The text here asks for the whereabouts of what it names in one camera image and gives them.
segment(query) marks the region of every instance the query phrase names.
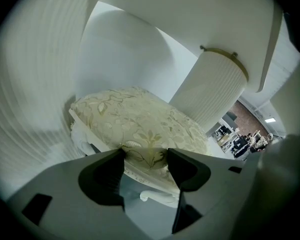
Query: cushion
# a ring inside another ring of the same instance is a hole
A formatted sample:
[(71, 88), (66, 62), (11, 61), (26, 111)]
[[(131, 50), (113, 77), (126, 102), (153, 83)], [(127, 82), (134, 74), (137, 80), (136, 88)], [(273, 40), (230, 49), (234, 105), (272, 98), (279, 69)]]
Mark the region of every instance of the cushion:
[(140, 87), (90, 94), (71, 110), (109, 149), (122, 148), (125, 160), (139, 169), (166, 167), (168, 148), (211, 155), (196, 122)]

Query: pillow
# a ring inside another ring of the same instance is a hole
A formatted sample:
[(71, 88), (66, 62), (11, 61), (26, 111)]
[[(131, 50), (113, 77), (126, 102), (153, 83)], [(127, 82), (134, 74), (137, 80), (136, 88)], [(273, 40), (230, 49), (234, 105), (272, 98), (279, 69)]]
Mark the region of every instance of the pillow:
[(90, 143), (97, 142), (101, 151), (99, 145), (123, 149), (125, 160), (137, 168), (165, 167), (168, 148), (211, 155), (196, 122), (140, 87), (87, 95), (71, 105), (70, 114), (94, 135)]

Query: white ceiling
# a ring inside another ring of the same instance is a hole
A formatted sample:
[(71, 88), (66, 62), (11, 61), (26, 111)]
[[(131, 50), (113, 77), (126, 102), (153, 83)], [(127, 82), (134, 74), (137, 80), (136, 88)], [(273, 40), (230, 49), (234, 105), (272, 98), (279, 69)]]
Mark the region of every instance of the white ceiling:
[(286, 22), (282, 18), (279, 36), (266, 75), (263, 90), (257, 93), (244, 91), (242, 97), (255, 108), (268, 102), (287, 81), (300, 62), (300, 53), (289, 40)]
[[(244, 91), (240, 99), (265, 124), (267, 130), (284, 137), (286, 129), (270, 99), (284, 85), (300, 63), (300, 53), (289, 40), (286, 22), (282, 18), (278, 40), (269, 65), (262, 91)], [(275, 118), (276, 122), (265, 123), (265, 119)]]
[(197, 57), (200, 45), (237, 52), (259, 90), (273, 21), (273, 0), (100, 0), (123, 9), (177, 40)]

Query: person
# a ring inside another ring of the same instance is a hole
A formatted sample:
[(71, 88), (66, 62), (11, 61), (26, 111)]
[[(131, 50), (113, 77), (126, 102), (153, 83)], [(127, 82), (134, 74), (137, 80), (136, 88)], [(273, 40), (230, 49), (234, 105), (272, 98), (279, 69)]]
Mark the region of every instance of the person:
[(274, 135), (272, 133), (269, 133), (267, 137), (261, 136), (259, 141), (250, 148), (250, 152), (254, 153), (264, 150), (268, 145), (268, 142), (272, 141), (273, 138)]
[(249, 147), (250, 147), (249, 144), (245, 145), (238, 153), (234, 154), (234, 158), (237, 159), (241, 157), (243, 154), (245, 154), (248, 151)]
[(250, 147), (256, 142), (255, 137), (253, 137), (250, 132), (248, 133), (247, 141)]
[(244, 147), (248, 142), (247, 136), (242, 136), (241, 134), (238, 134), (237, 136), (239, 137), (239, 139), (233, 142), (233, 147), (231, 149), (231, 152), (236, 152), (242, 149), (242, 147)]

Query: curved white wall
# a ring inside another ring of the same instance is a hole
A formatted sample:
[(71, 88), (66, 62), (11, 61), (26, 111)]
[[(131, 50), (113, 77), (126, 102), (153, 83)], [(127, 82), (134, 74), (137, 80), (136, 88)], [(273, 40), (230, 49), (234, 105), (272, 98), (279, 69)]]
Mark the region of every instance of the curved white wall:
[(100, 1), (156, 26), (197, 57), (201, 53), (200, 45), (237, 52), (249, 74), (247, 90), (262, 89), (263, 72), (269, 66), (264, 69), (265, 60), (267, 53), (272, 53), (268, 50), (270, 37), (278, 36), (280, 29), (280, 23), (273, 25), (276, 14), (282, 14), (274, 10), (274, 0)]
[(279, 115), (286, 134), (300, 135), (300, 63), (270, 102)]
[(81, 157), (68, 108), (82, 33), (98, 0), (21, 0), (0, 30), (0, 194)]
[(121, 9), (98, 2), (80, 46), (77, 97), (140, 86), (169, 102), (197, 57), (172, 37)]

